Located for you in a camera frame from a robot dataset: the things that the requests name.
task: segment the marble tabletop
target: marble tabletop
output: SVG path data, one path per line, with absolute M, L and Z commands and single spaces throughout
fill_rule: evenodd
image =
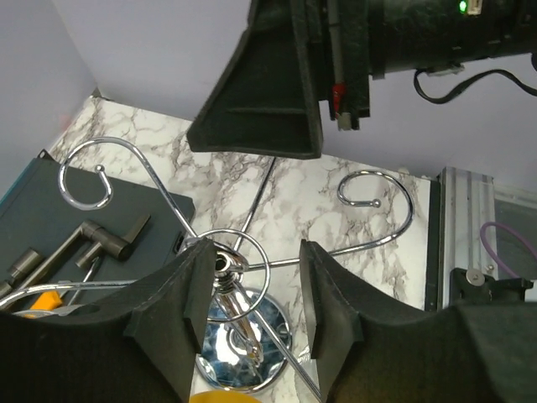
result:
M 87 139 L 126 139 L 146 155 L 169 191 L 194 200 L 196 218 L 192 226 L 197 232 L 240 229 L 270 158 L 236 153 L 193 154 L 185 136 L 189 125 L 179 118 L 91 97 L 50 153 L 61 162 Z M 136 157 L 120 146 L 102 144 L 84 149 L 72 166 L 93 170 L 96 164 L 103 164 L 110 176 L 154 187 Z M 302 238 L 317 241 L 330 250 L 391 233 L 407 214 L 407 204 L 395 186 L 371 176 L 357 178 L 347 186 L 349 198 L 378 198 L 380 208 L 346 207 L 336 197 L 337 185 L 344 175 L 368 169 L 377 168 L 330 156 L 307 161 L 278 159 L 248 233 L 263 245 L 271 260 L 298 256 Z M 414 222 L 391 243 L 337 259 L 386 294 L 423 309 L 430 183 L 387 172 L 395 175 L 412 195 Z M 232 243 L 235 238 L 220 240 Z M 243 245 L 241 252 L 247 259 L 259 262 L 255 249 L 247 242 Z M 258 288 L 263 276 L 263 272 L 247 274 L 243 284 Z M 297 355 L 307 345 L 298 266 L 274 269 L 268 293 L 290 319 L 293 352 Z M 191 393 L 209 389 L 196 374 Z M 255 397 L 266 402 L 298 402 L 292 368 L 287 366 L 273 386 Z

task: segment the orange object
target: orange object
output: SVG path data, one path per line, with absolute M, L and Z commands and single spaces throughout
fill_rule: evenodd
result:
M 58 306 L 61 306 L 63 301 L 58 291 L 47 291 L 39 296 L 37 301 L 30 307 L 30 309 L 44 309 L 46 311 L 52 311 Z
M 252 396 L 226 390 L 211 390 L 190 397 L 190 403 L 260 403 Z

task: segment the wire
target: wire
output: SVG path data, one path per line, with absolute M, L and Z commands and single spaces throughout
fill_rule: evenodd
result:
M 485 222 L 482 226 L 481 226 L 481 230 L 479 231 L 479 238 L 481 239 L 481 243 L 483 244 L 483 247 L 485 248 L 485 250 L 487 251 L 487 253 L 490 255 L 490 257 L 496 262 L 496 264 L 498 265 L 498 267 L 500 269 L 502 269 L 503 271 L 505 271 L 508 275 L 510 275 L 511 277 L 513 278 L 519 278 L 520 276 L 517 275 L 514 271 L 512 271 L 509 266 L 507 266 L 499 257 L 498 255 L 494 252 L 493 250 L 493 247 L 490 246 L 490 243 L 487 241 L 487 234 L 486 234 L 486 231 L 487 231 L 487 228 L 489 227 L 496 227 L 496 228 L 500 228 L 502 229 L 503 231 L 507 232 L 507 233 L 510 233 L 511 235 L 513 235 L 519 242 L 521 242 L 521 244 L 523 244 L 523 246 L 526 247 L 526 249 L 533 255 L 534 259 L 537 261 L 537 250 L 535 250 L 535 248 L 531 245 L 531 243 L 529 243 L 528 239 L 524 238 L 520 233 L 516 232 L 514 229 L 512 229 L 511 227 L 505 225 L 505 224 L 502 224 L 500 222 L 493 222 L 493 221 L 490 221 L 490 222 Z
M 438 98 L 430 97 L 427 94 L 425 94 L 425 92 L 423 91 L 423 88 L 421 87 L 421 83 L 419 79 L 420 75 L 425 72 L 427 72 L 427 70 L 424 70 L 424 69 L 416 70 L 414 74 L 414 88 L 416 92 L 418 92 L 418 95 L 420 97 L 424 98 L 426 101 L 434 103 L 435 105 L 443 105 L 445 103 L 453 101 L 455 98 L 461 95 L 464 91 L 466 91 L 468 87 L 470 87 L 472 84 L 492 74 L 499 74 L 500 76 L 504 76 L 505 78 L 508 78 L 509 80 L 514 82 L 517 86 L 519 86 L 519 88 L 522 91 L 530 94 L 533 97 L 537 97 L 537 89 L 531 86 L 527 86 L 521 80 L 519 80 L 513 73 L 506 71 L 506 70 L 499 70 L 499 69 L 484 71 L 483 73 L 476 74 L 474 77 L 470 77 L 467 80 L 461 82 L 460 84 L 457 84 L 455 88 L 453 88 L 450 92 L 448 92 L 447 95 L 443 97 L 438 97 Z

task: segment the round metal base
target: round metal base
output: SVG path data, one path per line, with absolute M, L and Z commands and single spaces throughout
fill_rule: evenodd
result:
M 252 301 L 257 300 L 257 291 L 247 290 L 247 293 Z M 237 298 L 242 305 L 242 296 L 237 293 Z M 243 309 L 247 308 L 248 304 L 244 302 Z M 265 296 L 258 312 L 278 333 L 287 348 L 291 348 L 289 320 L 282 309 L 269 296 Z M 214 301 L 209 308 L 209 316 L 225 318 Z M 245 355 L 246 349 L 230 324 L 207 323 L 203 348 L 201 354 L 196 357 L 196 367 L 213 388 L 242 393 L 259 392 L 274 382 L 285 368 L 287 360 L 256 322 L 254 315 L 250 314 L 247 318 L 257 340 L 263 346 L 263 362 L 258 367 Z

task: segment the wall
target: wall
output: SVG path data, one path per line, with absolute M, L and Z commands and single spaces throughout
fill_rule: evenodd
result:
M 102 94 L 130 105 L 192 119 L 211 93 L 246 26 L 248 0 L 54 0 Z M 434 94 L 463 77 L 502 66 L 537 86 L 529 57 L 486 60 L 462 76 L 424 79 Z M 373 117 L 359 132 L 338 133 L 325 119 L 325 152 L 416 175 L 446 165 L 493 175 L 537 191 L 537 100 L 499 77 L 438 107 L 419 98 L 412 73 L 371 85 Z
M 0 198 L 94 87 L 50 0 L 0 2 Z

